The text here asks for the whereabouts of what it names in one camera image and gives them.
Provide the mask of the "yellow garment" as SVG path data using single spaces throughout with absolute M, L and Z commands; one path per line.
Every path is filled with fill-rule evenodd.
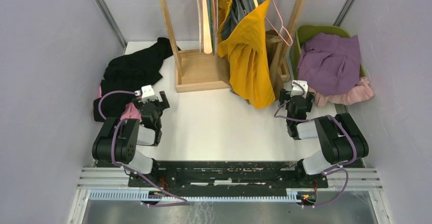
M 234 93 L 257 109 L 275 101 L 266 54 L 265 17 L 271 0 L 218 0 L 218 55 L 230 66 Z

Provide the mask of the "tan pleated skirt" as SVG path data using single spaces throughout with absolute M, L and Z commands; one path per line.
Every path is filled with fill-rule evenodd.
M 282 58 L 281 52 L 285 43 L 274 30 L 265 32 L 265 43 L 269 77 L 275 99 L 279 100 L 280 90 L 284 88 L 284 83 L 291 79 L 289 71 L 285 71 L 283 68 L 283 65 L 286 65 L 286 59 Z

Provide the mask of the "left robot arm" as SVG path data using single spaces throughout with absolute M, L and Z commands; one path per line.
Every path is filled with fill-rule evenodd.
M 141 173 L 141 180 L 152 187 L 160 180 L 160 172 L 154 169 L 156 160 L 137 151 L 137 146 L 159 145 L 161 117 L 170 104 L 165 91 L 156 95 L 151 86 L 135 91 L 135 96 L 132 102 L 141 118 L 106 118 L 93 143 L 92 156 L 95 160 L 112 163 L 134 174 Z

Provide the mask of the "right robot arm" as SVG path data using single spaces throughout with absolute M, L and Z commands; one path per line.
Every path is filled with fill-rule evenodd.
M 313 155 L 296 164 L 294 181 L 300 187 L 308 187 L 319 174 L 327 175 L 369 154 L 369 145 L 349 113 L 325 115 L 307 119 L 314 96 L 307 92 L 294 95 L 281 89 L 279 109 L 286 109 L 284 116 L 287 132 L 294 140 L 316 138 L 320 148 Z

